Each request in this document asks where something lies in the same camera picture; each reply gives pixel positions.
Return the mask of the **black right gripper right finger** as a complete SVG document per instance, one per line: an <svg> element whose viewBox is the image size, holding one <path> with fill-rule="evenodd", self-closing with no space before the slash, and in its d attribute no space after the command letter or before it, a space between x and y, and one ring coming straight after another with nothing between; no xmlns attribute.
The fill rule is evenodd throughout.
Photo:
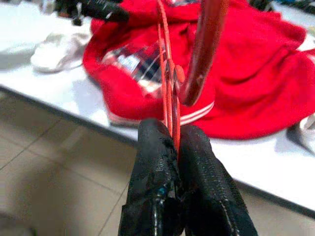
<svg viewBox="0 0 315 236"><path fill-rule="evenodd" d="M198 127L181 128L179 172L188 236L255 236L246 204L210 139Z"/></svg>

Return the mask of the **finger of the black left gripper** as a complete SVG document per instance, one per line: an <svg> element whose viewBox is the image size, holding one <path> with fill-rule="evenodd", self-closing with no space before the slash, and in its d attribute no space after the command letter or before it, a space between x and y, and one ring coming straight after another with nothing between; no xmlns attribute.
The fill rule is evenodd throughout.
<svg viewBox="0 0 315 236"><path fill-rule="evenodd" d="M127 22L129 13L121 7L122 0L82 0L82 14L106 22Z"/></svg>

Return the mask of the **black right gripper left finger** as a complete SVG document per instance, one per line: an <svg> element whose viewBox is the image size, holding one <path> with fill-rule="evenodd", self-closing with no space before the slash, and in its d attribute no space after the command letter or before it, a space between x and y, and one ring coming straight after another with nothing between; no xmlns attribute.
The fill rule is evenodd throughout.
<svg viewBox="0 0 315 236"><path fill-rule="evenodd" d="M138 127L138 149L127 198L122 206L120 236L179 236L182 203L177 152L166 126L150 118Z"/></svg>

